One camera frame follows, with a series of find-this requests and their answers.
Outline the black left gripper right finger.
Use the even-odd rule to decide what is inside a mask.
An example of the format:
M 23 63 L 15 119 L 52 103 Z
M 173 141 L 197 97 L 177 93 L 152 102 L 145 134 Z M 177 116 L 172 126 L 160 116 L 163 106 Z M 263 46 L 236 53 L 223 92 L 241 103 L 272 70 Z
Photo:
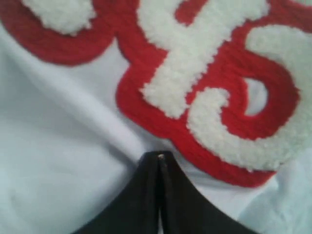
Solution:
M 249 229 L 208 201 L 187 178 L 170 152 L 158 155 L 165 234 L 247 234 Z

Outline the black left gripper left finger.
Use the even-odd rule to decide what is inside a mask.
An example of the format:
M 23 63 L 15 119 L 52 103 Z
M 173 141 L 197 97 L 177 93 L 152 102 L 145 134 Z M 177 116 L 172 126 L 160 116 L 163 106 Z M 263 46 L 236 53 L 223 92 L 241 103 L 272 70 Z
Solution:
M 129 183 L 76 234 L 157 234 L 158 152 L 145 153 Z

